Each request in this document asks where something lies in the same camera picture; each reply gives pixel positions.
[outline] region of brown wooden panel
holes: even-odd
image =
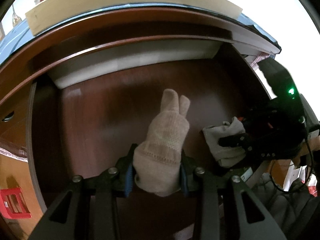
[[[141,143],[159,113],[163,90],[172,88],[191,100],[187,155],[219,173],[201,133],[246,109],[224,67],[215,60],[167,62],[127,69],[63,89],[61,138],[73,174],[96,176]],[[194,221],[195,200],[180,193],[160,198],[136,189],[118,200],[123,239],[163,239]]]
[[[153,23],[156,22],[161,22],[165,32],[154,32],[153,35],[156,35],[156,37],[151,37],[150,31],[152,30]],[[130,24],[136,23],[145,23],[146,25],[149,25],[149,27],[145,28],[141,25],[140,28],[131,29]],[[188,29],[187,33],[183,33],[183,28],[165,27],[165,25],[170,23],[177,23],[180,25],[182,23],[199,25],[199,27],[193,28],[193,30]],[[113,32],[111,29],[109,29],[117,25],[120,25],[120,32]],[[207,31],[207,27],[203,27],[202,25],[210,26],[213,29]],[[238,33],[240,34],[237,36],[238,38],[244,38],[244,40],[241,42],[249,43],[251,46],[256,48],[263,46],[265,48],[268,47],[268,51],[274,49],[278,50],[270,42],[253,33],[252,30],[248,30],[244,26],[239,26],[213,15],[204,14],[194,10],[154,7],[130,8],[103,12],[97,15],[88,16],[83,19],[78,19],[72,23],[65,24],[43,35],[40,35],[37,37],[37,39],[34,39],[29,44],[18,50],[5,63],[3,63],[2,68],[0,69],[0,86],[2,88],[0,90],[0,105],[28,82],[54,67],[59,60],[66,60],[70,56],[77,56],[77,54],[66,55],[64,53],[65,50],[69,51],[69,49],[71,49],[71,51],[76,51],[75,53],[89,53],[89,51],[79,51],[80,47],[83,46],[84,41],[85,44],[89,42],[88,44],[93,46],[86,47],[87,49],[99,49],[99,46],[102,46],[101,48],[103,48],[106,46],[106,42],[111,42],[113,40],[112,37],[115,38],[115,40],[113,40],[115,44],[109,44],[109,46],[121,44],[119,42],[120,38],[117,38],[117,36],[124,38],[125,35],[129,35],[127,38],[130,39],[134,37],[139,38],[135,41],[170,38],[210,39],[214,38],[216,35],[217,37],[221,38],[221,35],[223,36],[225,31],[222,31],[222,34],[219,35],[219,32],[215,32],[214,28],[228,29],[228,32]],[[108,39],[101,44],[101,39],[99,38],[100,36],[106,36]],[[69,41],[70,43],[66,43],[68,46],[59,46],[63,43],[63,41],[66,41],[69,38],[72,39]],[[41,65],[42,63],[40,64],[36,61],[32,61],[33,57],[40,55],[42,52],[44,52],[44,54],[43,56],[38,57],[40,60],[39,62],[46,62],[47,64],[50,62],[49,65]]]
[[[26,147],[26,119],[24,118],[21,122],[17,123],[16,125],[10,127],[6,130],[2,135],[1,138],[12,142],[17,147],[22,147],[25,149]]]
[[[27,144],[32,182],[45,211],[65,189],[69,176],[59,133],[59,90],[46,75],[37,80],[35,87],[34,94],[30,94],[34,97],[30,97]]]

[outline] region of gloved hand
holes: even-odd
[[[190,100],[176,91],[163,92],[160,113],[151,122],[146,140],[134,151],[136,184],[159,196],[179,190],[182,145],[189,130],[185,118]]]

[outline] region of wooden floor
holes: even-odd
[[[244,101],[215,60],[189,60],[127,69],[65,88],[60,130],[70,172],[96,176],[126,155],[132,143],[141,143],[166,88],[191,100],[186,154],[217,169],[201,130],[241,115]],[[122,237],[163,239],[192,224],[195,208],[195,199],[180,193],[160,198],[135,189],[128,199],[118,199]]]
[[[32,218],[5,219],[5,221],[18,239],[27,240],[42,216],[40,206],[36,201],[28,163],[0,155],[0,188],[15,187],[21,187],[26,206]]]

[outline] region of wooden cabinet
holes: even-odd
[[[226,22],[181,8],[103,12],[40,35],[3,64],[0,118],[12,111],[14,117],[0,122],[0,139],[23,147],[28,154],[28,163],[0,155],[0,187],[20,186],[32,214],[28,220],[6,220],[17,238],[27,238],[73,175],[96,176],[126,155],[132,143],[144,140],[165,88],[191,100],[186,154],[205,168],[221,170],[201,129],[220,125],[269,99],[255,72],[232,45],[245,44],[233,40],[234,33],[250,31],[240,26],[228,29]],[[163,40],[219,41],[221,46],[213,58],[135,66],[63,89],[47,75],[62,63],[68,65],[97,51]],[[259,40],[265,48],[273,46],[260,36]],[[118,208],[123,239],[165,238],[192,224],[195,200],[179,193],[164,199],[135,189],[129,199],[118,200]],[[155,227],[161,223],[165,229]]]

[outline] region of black cable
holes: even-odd
[[[277,185],[277,184],[275,183],[275,181],[273,180],[272,173],[271,173],[271,172],[272,172],[273,165],[275,164],[275,163],[273,163],[272,166],[271,166],[271,169],[270,169],[270,177],[271,177],[271,181],[272,181],[273,185],[276,187],[277,190],[279,190],[279,191],[281,191],[281,192],[283,192],[283,193],[286,193],[286,194],[292,194],[292,193],[298,192],[300,189],[302,189],[303,186],[305,186],[305,185],[308,183],[308,181],[309,181],[309,179],[310,179],[310,177],[311,177],[311,174],[312,174],[312,170],[313,170],[313,155],[312,155],[312,152],[311,152],[309,143],[308,143],[308,139],[306,139],[306,144],[307,144],[307,148],[308,148],[308,151],[309,151],[309,154],[310,154],[310,157],[311,157],[311,170],[310,170],[310,172],[309,172],[308,178],[307,178],[306,181],[305,181],[300,187],[298,187],[297,189],[285,191],[285,190],[283,190],[282,188],[278,187],[278,185]]]

